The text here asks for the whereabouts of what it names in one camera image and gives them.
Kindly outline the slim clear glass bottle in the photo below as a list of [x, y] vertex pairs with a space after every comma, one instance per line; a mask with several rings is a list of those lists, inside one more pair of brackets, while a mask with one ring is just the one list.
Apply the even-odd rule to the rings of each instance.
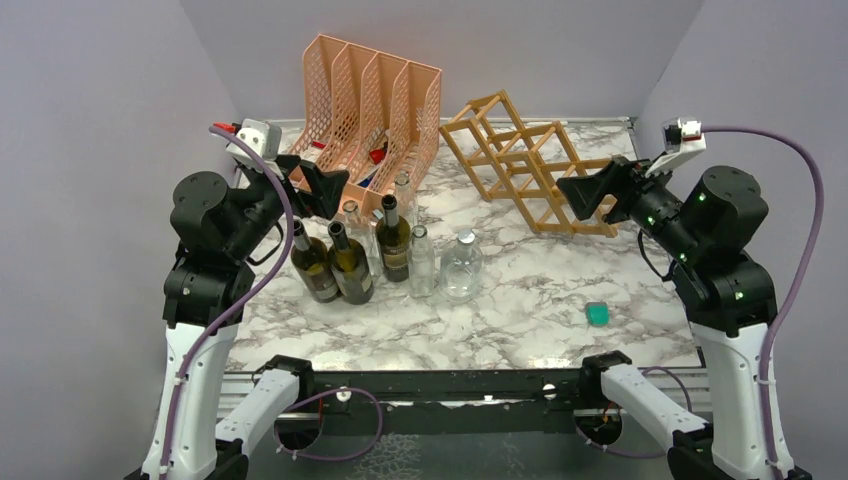
[[435, 251], [424, 225], [416, 225], [411, 229], [408, 266], [411, 296], [431, 296], [435, 289]]

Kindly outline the tall clear glass bottle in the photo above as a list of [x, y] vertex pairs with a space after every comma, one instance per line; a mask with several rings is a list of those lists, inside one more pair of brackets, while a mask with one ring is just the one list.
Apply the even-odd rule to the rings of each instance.
[[405, 170], [400, 170], [394, 180], [394, 195], [398, 202], [398, 212], [410, 227], [419, 224], [419, 207], [416, 191], [411, 183], [411, 177]]

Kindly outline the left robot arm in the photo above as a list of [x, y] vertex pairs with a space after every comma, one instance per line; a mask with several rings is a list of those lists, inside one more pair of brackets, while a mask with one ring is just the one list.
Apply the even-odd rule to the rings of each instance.
[[165, 382], [136, 479], [243, 479], [252, 451], [279, 415], [302, 410], [314, 399], [311, 363], [277, 355], [234, 410], [218, 413], [245, 305], [267, 284], [254, 273], [253, 251], [277, 230], [290, 252], [296, 216], [327, 214], [330, 208], [269, 167], [245, 167], [244, 174], [245, 188], [203, 171], [174, 190], [170, 222], [179, 243], [163, 286]]

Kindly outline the wooden wine rack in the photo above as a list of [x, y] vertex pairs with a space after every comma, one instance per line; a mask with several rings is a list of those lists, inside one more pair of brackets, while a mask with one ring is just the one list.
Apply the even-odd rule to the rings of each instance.
[[470, 100], [439, 131], [483, 200], [510, 200], [534, 233], [614, 238], [608, 223], [573, 222], [556, 181], [599, 172], [611, 159], [582, 159], [561, 121], [526, 123], [506, 91]]

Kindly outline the dark wine bottle with label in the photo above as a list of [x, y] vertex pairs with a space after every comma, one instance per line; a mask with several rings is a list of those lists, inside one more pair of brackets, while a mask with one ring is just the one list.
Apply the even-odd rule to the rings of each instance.
[[384, 274], [388, 281], [402, 282], [409, 278], [408, 248], [411, 227], [400, 215], [398, 201], [388, 194], [381, 199], [382, 217], [377, 222], [375, 236]]

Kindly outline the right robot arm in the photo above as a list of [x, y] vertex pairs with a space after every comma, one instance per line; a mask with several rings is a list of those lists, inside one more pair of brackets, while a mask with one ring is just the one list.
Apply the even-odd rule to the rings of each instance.
[[673, 258], [671, 280], [707, 370], [703, 419], [651, 384], [621, 352], [586, 358], [579, 398], [622, 407], [664, 449], [677, 479], [804, 479], [782, 436], [764, 340], [776, 323], [773, 280], [746, 245], [768, 207], [758, 182], [730, 166], [708, 168], [686, 199], [651, 177], [646, 161], [612, 159], [599, 172], [558, 180], [579, 218], [607, 197], [606, 221], [630, 220]]

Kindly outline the round clear bottle with cap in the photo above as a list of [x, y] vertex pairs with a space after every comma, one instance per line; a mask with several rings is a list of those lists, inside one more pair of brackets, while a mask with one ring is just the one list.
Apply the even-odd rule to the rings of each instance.
[[476, 233], [461, 230], [456, 241], [446, 248], [440, 258], [438, 286], [450, 301], [464, 302], [479, 291], [484, 256]]

